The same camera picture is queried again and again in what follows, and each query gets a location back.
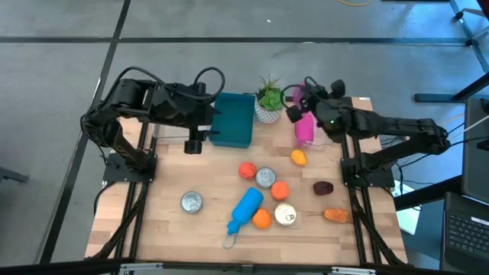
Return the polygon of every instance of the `tin can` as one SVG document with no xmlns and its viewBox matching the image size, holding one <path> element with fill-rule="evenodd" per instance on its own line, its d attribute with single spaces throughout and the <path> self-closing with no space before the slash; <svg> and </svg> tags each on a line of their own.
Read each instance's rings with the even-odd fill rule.
<svg viewBox="0 0 489 275">
<path fill-rule="evenodd" d="M 292 225 L 296 221 L 296 210 L 288 203 L 282 202 L 275 208 L 275 219 L 281 225 Z"/>
<path fill-rule="evenodd" d="M 275 183 L 275 179 L 275 172 L 268 167 L 260 168 L 254 178 L 258 186 L 265 189 L 270 188 Z"/>
<path fill-rule="evenodd" d="M 189 214 L 197 213 L 202 208 L 202 197 L 197 192 L 186 192 L 180 200 L 180 206 Z"/>
</svg>

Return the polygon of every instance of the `orange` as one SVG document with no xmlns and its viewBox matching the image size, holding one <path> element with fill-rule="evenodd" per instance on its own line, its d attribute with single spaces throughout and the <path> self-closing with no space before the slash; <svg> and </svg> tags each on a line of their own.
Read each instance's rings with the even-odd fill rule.
<svg viewBox="0 0 489 275">
<path fill-rule="evenodd" d="M 289 186 L 286 182 L 276 182 L 271 188 L 272 197 L 276 200 L 284 200 L 289 196 Z"/>
<path fill-rule="evenodd" d="M 258 209 L 251 222 L 259 229 L 267 229 L 272 225 L 272 215 L 266 209 Z"/>
<path fill-rule="evenodd" d="M 245 162 L 239 166 L 239 176 L 247 180 L 253 179 L 256 173 L 257 173 L 257 167 L 252 163 Z"/>
</svg>

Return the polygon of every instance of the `white plant pot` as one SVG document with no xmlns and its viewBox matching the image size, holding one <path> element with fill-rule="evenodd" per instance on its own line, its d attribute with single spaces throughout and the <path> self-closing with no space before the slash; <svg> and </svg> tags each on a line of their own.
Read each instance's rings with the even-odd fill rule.
<svg viewBox="0 0 489 275">
<path fill-rule="evenodd" d="M 261 107 L 256 98 L 254 100 L 254 112 L 257 114 L 258 121 L 266 124 L 277 122 L 282 115 L 282 110 L 268 111 Z"/>
</svg>

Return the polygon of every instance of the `wooden table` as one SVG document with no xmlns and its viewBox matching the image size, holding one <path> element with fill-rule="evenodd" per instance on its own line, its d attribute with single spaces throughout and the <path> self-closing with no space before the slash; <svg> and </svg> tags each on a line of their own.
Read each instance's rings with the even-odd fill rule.
<svg viewBox="0 0 489 275">
<path fill-rule="evenodd" d="M 356 108 L 370 109 L 368 98 L 353 98 Z M 135 146 L 141 125 L 136 120 L 122 122 L 126 138 Z M 164 127 L 165 136 L 178 131 Z M 183 140 L 163 139 L 157 144 L 157 175 L 150 184 L 141 227 L 137 260 L 192 261 L 256 264 L 358 264 L 353 224 L 336 224 L 324 219 L 326 208 L 351 211 L 348 190 L 343 186 L 339 159 L 340 144 L 333 144 L 324 134 L 318 139 L 327 143 L 305 149 L 308 165 L 298 167 L 290 159 L 294 149 L 293 124 L 283 113 L 275 124 L 255 122 L 248 149 L 214 147 L 205 142 L 200 155 L 185 155 Z M 364 152 L 380 150 L 378 139 L 360 142 Z M 238 167 L 251 161 L 257 167 L 271 167 L 277 180 L 290 186 L 287 202 L 297 210 L 290 227 L 274 223 L 259 230 L 249 224 L 241 228 L 236 245 L 222 248 L 231 212 L 246 190 L 256 184 L 238 176 Z M 316 196 L 313 184 L 326 180 L 335 186 L 333 194 Z M 124 208 L 127 183 L 116 183 L 99 200 L 86 256 L 94 255 L 118 227 Z M 195 215 L 180 208 L 180 198 L 187 191 L 203 198 L 203 207 Z M 278 204 L 270 191 L 264 194 L 262 207 L 274 210 Z M 406 253 L 391 195 L 380 188 L 370 188 L 371 205 L 377 230 L 395 254 L 406 262 Z M 132 228 L 126 235 L 124 255 L 128 255 Z M 368 260 L 372 261 L 368 233 L 364 229 Z"/>
</svg>

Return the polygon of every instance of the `gray floor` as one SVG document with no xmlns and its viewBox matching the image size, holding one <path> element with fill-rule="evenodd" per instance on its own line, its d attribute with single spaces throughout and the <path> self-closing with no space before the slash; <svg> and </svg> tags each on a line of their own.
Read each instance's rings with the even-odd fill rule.
<svg viewBox="0 0 489 275">
<path fill-rule="evenodd" d="M 122 3 L 4 0 L 0 36 L 111 37 Z M 457 3 L 471 5 L 469 0 Z M 373 0 L 353 8 L 320 0 L 139 0 L 131 3 L 122 37 L 464 37 L 452 16 L 448 3 Z M 472 16 L 465 20 L 474 29 L 487 24 Z M 481 48 L 489 57 L 486 40 L 481 39 Z M 31 175 L 26 184 L 0 185 L 1 266 L 36 261 L 79 135 L 79 116 L 92 99 L 107 49 L 104 43 L 0 44 L 0 166 Z M 371 97 L 382 115 L 430 117 L 438 123 L 464 106 L 417 104 L 413 94 L 457 92 L 484 73 L 470 47 L 454 45 L 119 44 L 108 85 L 130 65 L 183 83 L 192 82 L 205 66 L 218 66 L 227 92 L 254 92 L 258 76 L 268 74 L 280 77 L 281 85 L 307 75 L 325 86 L 343 79 L 348 95 Z M 204 80 L 209 90 L 218 85 L 213 75 Z M 451 129 L 462 119 L 444 126 Z M 459 174 L 461 149 L 407 167 L 405 179 L 429 183 Z M 102 160 L 89 144 L 53 260 L 83 258 L 102 172 Z M 439 238 L 423 241 L 439 245 Z M 437 268 L 436 260 L 408 248 L 411 262 Z"/>
</svg>

